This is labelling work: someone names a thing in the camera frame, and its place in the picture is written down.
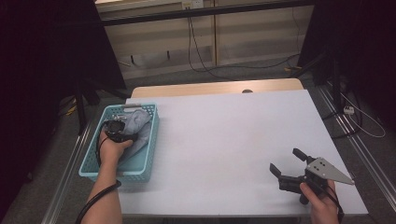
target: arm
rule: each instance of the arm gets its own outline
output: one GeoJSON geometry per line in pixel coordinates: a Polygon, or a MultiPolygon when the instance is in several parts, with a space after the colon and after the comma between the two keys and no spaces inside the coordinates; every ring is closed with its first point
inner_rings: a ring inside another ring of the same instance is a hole
{"type": "MultiPolygon", "coordinates": [[[[330,188],[335,190],[334,181],[328,180],[330,188]]],[[[300,189],[305,197],[311,202],[311,220],[313,224],[338,224],[337,206],[327,196],[318,197],[305,183],[300,185],[300,189]]]]}
{"type": "MultiPolygon", "coordinates": [[[[105,189],[116,183],[117,163],[125,148],[132,144],[132,141],[123,143],[115,143],[107,139],[106,134],[101,132],[100,142],[103,144],[100,148],[100,157],[102,165],[99,169],[98,178],[93,185],[88,201],[105,189]]],[[[122,215],[120,208],[120,198],[117,190],[113,190],[95,203],[90,210],[88,210],[82,223],[121,223],[122,215]]]]}

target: gray cloth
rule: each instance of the gray cloth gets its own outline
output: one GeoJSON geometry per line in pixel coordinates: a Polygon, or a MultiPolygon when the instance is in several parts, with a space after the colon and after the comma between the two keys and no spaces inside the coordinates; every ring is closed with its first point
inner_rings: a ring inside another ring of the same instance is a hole
{"type": "Polygon", "coordinates": [[[134,134],[138,133],[140,129],[150,121],[151,116],[144,109],[136,109],[132,114],[125,116],[125,129],[123,134],[134,134]]]}
{"type": "Polygon", "coordinates": [[[151,122],[147,122],[137,133],[137,140],[130,146],[125,148],[119,160],[119,165],[126,162],[134,154],[136,154],[143,146],[149,142],[149,135],[151,133],[151,122]]]}

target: electrical outlet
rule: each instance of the electrical outlet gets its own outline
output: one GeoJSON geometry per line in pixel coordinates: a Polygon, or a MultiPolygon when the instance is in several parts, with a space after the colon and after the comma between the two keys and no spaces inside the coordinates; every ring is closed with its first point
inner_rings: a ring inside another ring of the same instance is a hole
{"type": "Polygon", "coordinates": [[[192,4],[192,8],[203,8],[204,0],[192,0],[191,4],[192,4]]]}
{"type": "Polygon", "coordinates": [[[191,1],[182,1],[181,2],[181,9],[185,10],[187,8],[193,9],[191,1]]]}
{"type": "Polygon", "coordinates": [[[355,108],[353,106],[347,105],[344,107],[344,114],[353,115],[355,113],[355,108]]]}

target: table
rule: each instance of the table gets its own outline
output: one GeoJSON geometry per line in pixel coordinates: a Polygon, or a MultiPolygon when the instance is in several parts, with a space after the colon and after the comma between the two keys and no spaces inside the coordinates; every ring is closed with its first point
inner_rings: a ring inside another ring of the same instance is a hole
{"type": "MultiPolygon", "coordinates": [[[[303,86],[301,85],[300,81],[298,79],[273,79],[273,80],[252,80],[252,81],[241,81],[241,82],[221,82],[221,83],[203,83],[203,84],[187,84],[187,85],[176,85],[176,86],[162,86],[162,87],[140,87],[136,88],[132,94],[133,98],[135,97],[140,97],[136,99],[143,99],[145,101],[152,99],[150,97],[157,97],[160,98],[159,96],[165,96],[161,97],[164,100],[171,98],[169,96],[175,96],[180,97],[180,95],[189,95],[189,97],[203,97],[204,95],[196,95],[193,96],[194,94],[202,94],[202,93],[224,93],[227,92],[229,94],[233,93],[239,93],[243,90],[252,90],[253,92],[267,92],[269,94],[276,94],[276,91],[283,91],[283,92],[294,92],[294,91],[304,91],[303,86]]],[[[237,94],[241,96],[249,96],[251,94],[255,93],[249,93],[249,94],[237,94]]],[[[314,108],[312,101],[310,100],[309,97],[305,97],[305,100],[308,100],[308,103],[310,102],[310,113],[311,115],[316,117],[315,121],[316,123],[321,123],[321,120],[319,119],[318,112],[314,108]]],[[[88,145],[91,141],[91,138],[93,137],[93,130],[96,129],[96,125],[99,122],[99,119],[101,117],[101,111],[105,108],[106,105],[114,105],[114,104],[123,104],[124,102],[121,101],[120,99],[103,99],[101,106],[93,109],[92,111],[90,109],[87,110],[87,113],[89,113],[90,118],[92,118],[88,128],[86,129],[86,132],[78,139],[76,143],[76,147],[73,150],[73,154],[70,158],[69,165],[67,166],[64,176],[62,178],[61,183],[59,183],[58,188],[56,189],[56,193],[52,199],[52,202],[49,205],[49,209],[46,213],[46,215],[43,218],[42,223],[73,223],[75,221],[76,216],[78,215],[81,207],[84,206],[87,197],[91,191],[92,188],[92,182],[88,178],[84,178],[78,175],[78,168],[82,163],[83,157],[85,155],[86,150],[88,149],[88,145]]],[[[159,115],[160,118],[161,116],[164,116],[164,112],[166,110],[163,110],[163,107],[159,105],[159,115]]],[[[162,118],[160,120],[160,128],[164,127],[166,124],[166,119],[162,118]]],[[[332,144],[332,141],[330,137],[327,135],[321,136],[323,138],[323,141],[327,142],[327,144],[332,144]]],[[[287,164],[284,164],[283,161],[279,161],[278,159],[271,159],[271,162],[275,164],[281,171],[285,172],[285,175],[300,175],[297,174],[302,169],[304,168],[304,164],[300,162],[297,158],[295,158],[291,154],[292,147],[296,147],[294,144],[293,145],[284,145],[284,147],[287,149],[288,152],[286,152],[284,155],[282,155],[282,159],[285,159],[285,161],[289,164],[292,164],[293,170],[290,170],[288,168],[287,164]]],[[[307,154],[312,154],[312,156],[317,156],[315,151],[308,151],[306,146],[300,147],[301,150],[303,150],[307,154]]],[[[335,148],[333,145],[331,145],[331,148],[329,150],[332,152],[332,154],[335,152],[335,148]]],[[[161,157],[166,154],[162,154],[160,151],[159,145],[157,145],[156,148],[156,154],[154,156],[154,164],[153,164],[153,173],[152,173],[152,178],[150,182],[154,183],[156,181],[155,175],[158,173],[161,173],[161,169],[158,166],[158,161],[161,161],[161,157]]],[[[267,161],[263,161],[260,164],[260,169],[265,172],[268,171],[269,168],[269,163],[267,164],[267,161]]],[[[343,165],[343,168],[340,169],[343,172],[347,172],[345,166],[343,165]]],[[[257,192],[257,196],[262,196],[263,194],[266,193],[264,189],[272,189],[273,193],[275,195],[281,195],[281,197],[285,200],[288,200],[288,203],[294,204],[296,207],[298,207],[297,210],[293,210],[292,212],[286,214],[286,215],[277,215],[276,210],[277,209],[283,209],[285,210],[286,208],[282,206],[284,203],[277,202],[275,198],[269,197],[266,199],[267,202],[269,202],[272,206],[267,209],[264,204],[256,204],[258,205],[257,207],[261,207],[261,211],[254,211],[256,215],[252,214],[251,211],[232,211],[228,214],[222,213],[221,216],[223,217],[268,217],[272,214],[271,217],[273,216],[286,216],[286,217],[296,217],[296,216],[301,216],[303,214],[307,214],[309,211],[308,207],[303,207],[298,203],[298,195],[293,194],[290,192],[286,191],[281,191],[278,190],[278,185],[277,181],[273,176],[270,176],[267,178],[269,185],[266,185],[265,183],[260,183],[257,185],[257,188],[255,189],[255,192],[257,192]]],[[[126,203],[128,204],[134,204],[140,207],[144,207],[144,204],[139,202],[138,200],[134,202],[128,202],[125,201],[125,195],[131,196],[131,193],[129,191],[134,191],[134,195],[140,196],[142,195],[141,193],[144,194],[149,194],[149,192],[143,192],[145,190],[144,184],[141,185],[134,185],[133,188],[127,189],[125,188],[126,186],[123,186],[122,189],[120,189],[120,198],[122,201],[122,209],[123,209],[123,214],[128,217],[128,216],[136,216],[136,215],[144,215],[145,217],[147,216],[170,216],[165,215],[164,213],[146,213],[144,212],[139,212],[139,213],[133,213],[129,211],[129,208],[125,206],[126,203]]],[[[354,209],[350,210],[348,206],[344,206],[344,210],[347,215],[357,215],[357,214],[367,214],[367,210],[364,207],[364,204],[362,204],[361,198],[359,197],[359,194],[357,193],[355,187],[353,188],[352,194],[356,198],[351,199],[349,196],[341,198],[341,204],[344,205],[346,203],[354,203],[354,209]]],[[[342,188],[337,188],[337,192],[339,192],[341,195],[348,193],[348,189],[346,189],[346,192],[342,188]]],[[[163,204],[158,204],[154,203],[152,207],[158,207],[163,204]]],[[[198,211],[196,214],[184,214],[185,217],[219,217],[219,213],[205,213],[205,211],[198,211]]]]}
{"type": "MultiPolygon", "coordinates": [[[[307,215],[309,206],[300,205],[299,195],[279,190],[268,171],[273,162],[285,175],[301,175],[304,164],[291,154],[294,147],[347,174],[297,79],[145,87],[132,96],[127,103],[157,103],[160,128],[151,180],[120,188],[125,216],[307,215]],[[256,93],[239,94],[245,89],[256,93]],[[211,94],[196,95],[202,92],[211,94]],[[235,112],[238,108],[247,116],[235,112]]],[[[347,215],[367,214],[354,186],[338,184],[337,192],[347,215]]]]}

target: wire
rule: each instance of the wire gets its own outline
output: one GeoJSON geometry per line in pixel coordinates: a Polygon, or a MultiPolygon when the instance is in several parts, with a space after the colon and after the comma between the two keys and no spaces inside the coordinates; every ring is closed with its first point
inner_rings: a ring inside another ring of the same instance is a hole
{"type": "Polygon", "coordinates": [[[309,184],[314,185],[317,189],[320,189],[320,191],[321,191],[322,193],[326,194],[326,196],[327,196],[330,200],[332,200],[332,202],[338,207],[338,215],[337,215],[337,217],[338,217],[338,223],[341,223],[342,220],[343,220],[343,217],[344,217],[344,210],[343,210],[343,208],[341,207],[340,202],[338,201],[338,196],[337,196],[337,193],[335,193],[335,190],[332,189],[330,186],[327,186],[327,188],[329,188],[329,189],[332,191],[332,193],[334,194],[334,197],[335,197],[335,199],[334,199],[334,197],[333,197],[327,190],[323,189],[320,185],[318,185],[318,184],[315,183],[314,181],[311,181],[310,179],[306,179],[305,181],[306,181],[307,183],[309,183],[309,184]]]}
{"type": "Polygon", "coordinates": [[[385,135],[387,134],[386,131],[385,131],[385,129],[384,129],[375,119],[373,119],[373,118],[370,117],[367,113],[365,113],[364,111],[361,110],[361,105],[360,105],[360,102],[359,102],[359,98],[356,96],[356,94],[355,94],[354,91],[353,91],[353,94],[354,94],[354,96],[355,96],[357,105],[354,105],[343,93],[341,93],[341,96],[344,97],[344,99],[346,99],[348,103],[350,103],[353,107],[355,107],[355,108],[361,113],[360,116],[358,116],[358,114],[356,114],[356,116],[358,117],[358,122],[356,122],[356,121],[349,115],[349,118],[350,118],[350,119],[352,120],[352,122],[356,125],[356,128],[355,128],[352,132],[350,132],[350,133],[346,133],[346,134],[342,134],[342,135],[339,135],[339,136],[335,136],[335,137],[332,137],[332,139],[338,139],[338,138],[342,138],[342,137],[347,137],[347,136],[350,136],[350,135],[352,135],[352,134],[355,134],[355,133],[359,132],[360,130],[364,131],[364,132],[367,133],[368,135],[370,135],[370,136],[372,136],[372,137],[375,137],[375,138],[383,138],[383,137],[385,137],[385,135]],[[362,125],[362,123],[363,123],[363,115],[367,116],[369,119],[371,119],[373,122],[375,122],[375,123],[382,129],[383,134],[382,134],[382,135],[375,135],[375,134],[369,133],[369,132],[367,132],[366,130],[364,130],[364,129],[362,128],[362,126],[363,126],[363,125],[362,125]]]}
{"type": "MultiPolygon", "coordinates": [[[[200,52],[198,50],[198,45],[197,45],[197,42],[196,42],[196,39],[195,39],[195,32],[194,32],[194,28],[193,28],[193,25],[192,25],[192,19],[188,18],[188,20],[189,20],[189,63],[190,63],[191,69],[193,71],[195,71],[195,72],[200,72],[200,73],[207,72],[207,73],[209,73],[210,75],[212,75],[214,77],[220,77],[220,76],[214,75],[213,73],[210,73],[210,72],[213,71],[213,70],[216,70],[216,69],[220,69],[220,68],[251,68],[251,69],[271,68],[271,67],[279,66],[282,63],[289,63],[290,59],[300,55],[299,53],[290,55],[288,58],[286,58],[286,60],[283,60],[283,61],[281,61],[279,63],[275,63],[275,64],[272,64],[272,65],[268,65],[268,66],[257,66],[257,67],[255,67],[255,66],[244,66],[244,65],[227,65],[227,66],[217,66],[217,67],[213,67],[213,68],[207,68],[207,67],[205,67],[205,65],[203,63],[203,60],[201,58],[201,54],[200,54],[200,52]],[[202,66],[204,67],[204,70],[198,70],[198,69],[192,67],[192,64],[191,64],[191,33],[192,33],[192,37],[193,37],[193,40],[194,40],[194,43],[195,43],[195,49],[196,49],[196,51],[198,53],[198,56],[200,58],[202,66]]],[[[225,78],[225,79],[229,79],[231,81],[236,81],[235,79],[228,78],[228,77],[220,77],[220,78],[225,78]]]]}
{"type": "Polygon", "coordinates": [[[354,122],[355,123],[355,125],[356,126],[358,126],[362,131],[364,131],[365,133],[367,133],[368,135],[370,135],[370,136],[372,136],[372,137],[376,137],[376,138],[382,138],[382,137],[385,137],[385,135],[387,134],[386,132],[385,132],[385,130],[384,130],[384,128],[378,123],[378,122],[376,122],[374,119],[373,119],[373,121],[382,129],[382,131],[384,132],[382,135],[374,135],[374,134],[372,134],[372,133],[368,133],[366,130],[364,130],[359,124],[357,124],[356,122],[355,122],[355,120],[352,118],[352,117],[350,117],[350,115],[349,115],[349,118],[352,120],[352,122],[354,122]]]}
{"type": "Polygon", "coordinates": [[[300,26],[298,25],[297,20],[294,18],[294,7],[291,8],[291,16],[293,17],[294,23],[296,24],[297,29],[298,29],[297,38],[296,38],[296,46],[297,46],[297,52],[300,53],[300,46],[298,44],[298,37],[300,35],[300,26]]]}
{"type": "Polygon", "coordinates": [[[191,32],[192,32],[192,37],[193,37],[194,43],[195,43],[195,49],[196,49],[196,51],[197,51],[197,53],[198,53],[198,57],[199,57],[199,59],[200,59],[200,61],[201,61],[201,65],[202,65],[202,67],[205,69],[205,71],[206,71],[207,73],[209,73],[210,75],[212,75],[213,77],[219,77],[219,78],[224,78],[224,79],[231,80],[231,81],[236,81],[236,79],[232,79],[232,78],[229,78],[229,77],[220,77],[220,76],[217,76],[217,75],[211,73],[211,72],[205,67],[204,62],[202,61],[202,58],[201,58],[201,54],[200,54],[200,52],[199,52],[199,50],[198,50],[197,41],[196,41],[196,39],[195,39],[194,27],[192,26],[192,20],[191,20],[190,17],[188,17],[188,20],[189,20],[189,63],[190,63],[190,67],[192,68],[192,70],[194,70],[195,72],[199,72],[199,71],[195,70],[195,69],[192,67],[192,64],[191,64],[191,57],[190,57],[190,49],[191,49],[191,32]]]}
{"type": "Polygon", "coordinates": [[[359,128],[361,128],[362,131],[364,131],[365,133],[369,134],[369,135],[372,136],[372,137],[376,137],[376,138],[385,137],[385,135],[387,134],[387,132],[385,132],[385,129],[384,129],[375,119],[373,119],[372,117],[370,117],[370,115],[368,115],[367,113],[365,113],[364,111],[362,111],[361,109],[359,109],[357,106],[355,106],[352,102],[350,102],[350,100],[348,100],[347,97],[345,97],[345,95],[344,95],[343,93],[341,93],[341,95],[342,95],[352,106],[354,106],[357,110],[359,110],[362,114],[364,114],[364,115],[367,116],[369,119],[371,119],[373,122],[375,122],[375,123],[378,125],[378,127],[380,127],[380,128],[382,129],[383,134],[379,136],[379,135],[374,135],[374,134],[368,133],[368,132],[365,131],[359,124],[357,124],[357,123],[355,122],[354,119],[352,119],[352,122],[354,122],[359,128]]]}
{"type": "Polygon", "coordinates": [[[96,150],[96,160],[97,160],[97,162],[98,162],[99,167],[100,167],[100,165],[101,165],[101,163],[102,163],[102,161],[101,161],[101,159],[100,159],[100,148],[102,147],[102,144],[103,144],[107,139],[108,139],[108,137],[106,137],[106,138],[100,143],[99,147],[98,147],[97,150],[96,150]]]}
{"type": "Polygon", "coordinates": [[[286,61],[286,63],[288,64],[289,68],[292,68],[293,66],[291,66],[291,64],[289,63],[289,60],[286,61]]]}
{"type": "Polygon", "coordinates": [[[103,129],[103,127],[105,127],[105,125],[108,124],[108,121],[103,122],[100,127],[99,127],[99,131],[98,131],[98,136],[96,137],[96,151],[95,151],[95,155],[96,155],[96,160],[98,162],[98,166],[100,166],[101,164],[101,160],[100,160],[100,147],[102,146],[102,144],[105,142],[105,140],[100,144],[99,146],[99,141],[100,141],[100,133],[103,129]]]}
{"type": "Polygon", "coordinates": [[[113,191],[114,189],[117,189],[119,186],[121,186],[121,182],[119,180],[116,180],[116,183],[110,187],[107,187],[97,193],[93,198],[90,199],[89,202],[85,204],[85,206],[81,209],[81,211],[78,214],[78,217],[76,219],[76,224],[81,223],[82,219],[84,218],[85,214],[87,214],[88,210],[97,203],[101,198],[103,198],[105,195],[107,195],[109,192],[113,191]]]}

